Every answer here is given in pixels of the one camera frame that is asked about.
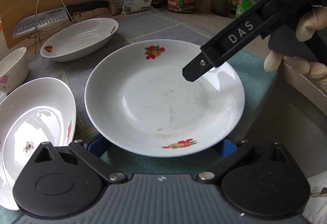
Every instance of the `metal knife rack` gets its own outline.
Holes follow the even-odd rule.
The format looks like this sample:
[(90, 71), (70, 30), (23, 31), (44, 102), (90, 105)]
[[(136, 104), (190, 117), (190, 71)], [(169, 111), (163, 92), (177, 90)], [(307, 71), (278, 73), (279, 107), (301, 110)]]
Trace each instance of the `metal knife rack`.
[(53, 29), (56, 29), (60, 26), (62, 26), (64, 23), (62, 24), (59, 24), (55, 27), (52, 27), (52, 28), (47, 28), (47, 29), (43, 29), (43, 30), (40, 30), (40, 31), (37, 31), (37, 18), (38, 18), (38, 7), (39, 7), (39, 2), (40, 0), (38, 0), (38, 2), (36, 3), (36, 13), (35, 13), (35, 27), (34, 27), (34, 36), (30, 36), (28, 37), (29, 39), (31, 38), (34, 38), (35, 39), (35, 47), (34, 47), (34, 54), (36, 54), (36, 38), (39, 38), (39, 37), (43, 37), (43, 36), (48, 36), (48, 35), (52, 35), (52, 34), (55, 34), (57, 32), (59, 32), (60, 30), (63, 30), (64, 28), (68, 27), (70, 24), (75, 24), (76, 23), (76, 20), (79, 19), (81, 17), (81, 15), (79, 14), (77, 18), (73, 19), (71, 14), (69, 13), (66, 5), (64, 4), (63, 0), (60, 0), (61, 3), (63, 4), (63, 6), (65, 7), (65, 10), (67, 12), (67, 15), (69, 17), (69, 19), (71, 20), (68, 24), (65, 24), (63, 27), (57, 29), (56, 31), (52, 31), (52, 32), (49, 32), (49, 33), (46, 33), (46, 34), (40, 34), (41, 32), (47, 32), (47, 31), (50, 31), (50, 30), (53, 30)]

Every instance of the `gloved hand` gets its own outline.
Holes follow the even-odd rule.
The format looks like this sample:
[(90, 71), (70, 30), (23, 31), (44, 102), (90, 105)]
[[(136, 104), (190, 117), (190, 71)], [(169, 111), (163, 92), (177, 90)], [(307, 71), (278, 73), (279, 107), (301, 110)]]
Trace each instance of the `gloved hand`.
[[(311, 39), (316, 30), (327, 27), (327, 7), (313, 7), (312, 11), (306, 13), (299, 21), (296, 28), (296, 37), (299, 41)], [(264, 69), (272, 72), (278, 69), (279, 64), (285, 57), (284, 54), (272, 51), (264, 61)], [(308, 62), (301, 57), (288, 57), (287, 60), (292, 69), (307, 76), (319, 85), (327, 85), (327, 67), (318, 62)]]

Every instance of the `white plate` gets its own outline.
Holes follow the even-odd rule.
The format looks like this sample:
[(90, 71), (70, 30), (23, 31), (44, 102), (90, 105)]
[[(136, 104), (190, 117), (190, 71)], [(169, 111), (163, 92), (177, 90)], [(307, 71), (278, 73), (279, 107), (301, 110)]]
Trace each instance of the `white plate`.
[(1, 206), (18, 210), (12, 188), (34, 150), (44, 141), (67, 146), (75, 123), (75, 100), (61, 80), (35, 79), (4, 99), (0, 104)]
[(110, 18), (94, 18), (73, 24), (48, 39), (40, 53), (55, 62), (73, 61), (106, 45), (118, 29)]
[(160, 39), (110, 54), (86, 84), (90, 120), (108, 140), (140, 155), (177, 157), (213, 146), (240, 120), (245, 95), (228, 63), (187, 82), (182, 68), (199, 53), (198, 45)]

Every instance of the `gray gripper base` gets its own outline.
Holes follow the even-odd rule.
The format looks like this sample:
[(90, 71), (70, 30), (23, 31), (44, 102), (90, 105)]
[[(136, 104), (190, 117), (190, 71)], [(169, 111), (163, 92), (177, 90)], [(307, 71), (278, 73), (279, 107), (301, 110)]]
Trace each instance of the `gray gripper base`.
[(308, 224), (302, 216), (286, 220), (252, 219), (226, 203), (217, 187), (189, 174), (135, 174), (110, 185), (83, 213), (61, 220), (22, 216), (16, 224)]

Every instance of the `kitchen knife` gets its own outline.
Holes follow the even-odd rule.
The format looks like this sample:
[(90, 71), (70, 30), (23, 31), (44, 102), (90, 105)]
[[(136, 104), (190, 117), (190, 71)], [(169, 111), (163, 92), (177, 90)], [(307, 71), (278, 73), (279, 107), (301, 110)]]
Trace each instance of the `kitchen knife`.
[[(73, 15), (75, 12), (87, 12), (98, 8), (108, 8), (110, 5), (107, 1), (88, 1), (78, 4), (71, 4), (66, 6), (69, 13)], [(45, 11), (38, 13), (37, 18), (37, 31), (53, 27), (59, 23), (70, 20), (65, 7)], [(28, 35), (35, 29), (35, 15), (26, 17), (19, 21), (16, 25), (12, 38), (18, 38), (24, 35)]]

